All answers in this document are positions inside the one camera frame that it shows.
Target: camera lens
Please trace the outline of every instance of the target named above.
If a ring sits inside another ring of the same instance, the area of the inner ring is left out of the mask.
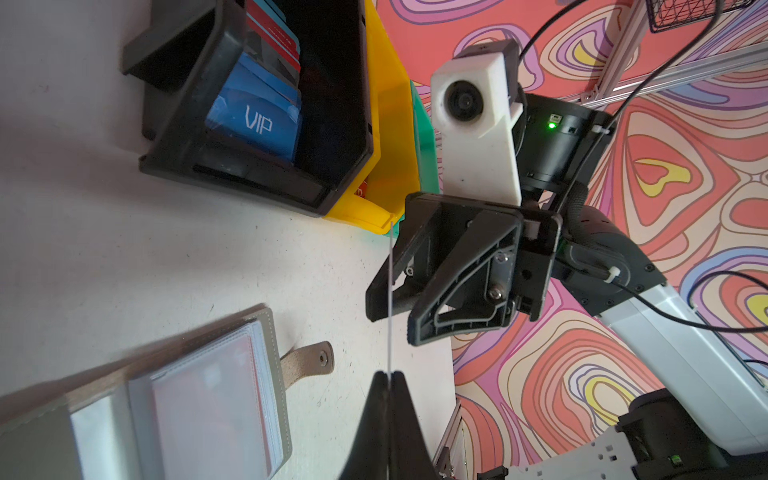
[[[474,120],[482,113],[482,95],[468,81],[455,81],[445,91],[445,105],[456,120]]]

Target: white camera housing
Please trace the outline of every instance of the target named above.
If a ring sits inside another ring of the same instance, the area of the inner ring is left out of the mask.
[[[480,91],[482,113],[460,121],[445,105],[445,93],[457,81]],[[509,104],[502,53],[454,58],[432,75],[432,123],[442,133],[443,193],[500,204],[521,203],[512,126],[522,104]]]

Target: yellow storage bin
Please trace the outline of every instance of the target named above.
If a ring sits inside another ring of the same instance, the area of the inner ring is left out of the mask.
[[[382,235],[405,213],[406,195],[419,191],[419,164],[410,80],[370,0],[366,37],[373,155],[326,218]],[[355,195],[366,179],[366,197]]]

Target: black storage bin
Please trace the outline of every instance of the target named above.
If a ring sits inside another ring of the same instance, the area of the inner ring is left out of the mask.
[[[275,3],[301,44],[294,164],[205,125],[243,52],[243,0],[153,0],[150,28],[123,50],[123,73],[147,82],[142,132],[154,144],[140,169],[323,216],[373,153],[364,4]]]

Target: stack of cards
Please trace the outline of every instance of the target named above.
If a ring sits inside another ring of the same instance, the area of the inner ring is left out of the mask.
[[[283,464],[261,322],[128,383],[144,480],[267,480]]]
[[[293,162],[301,126],[299,39],[270,0],[246,0],[243,54],[206,118],[214,131]]]

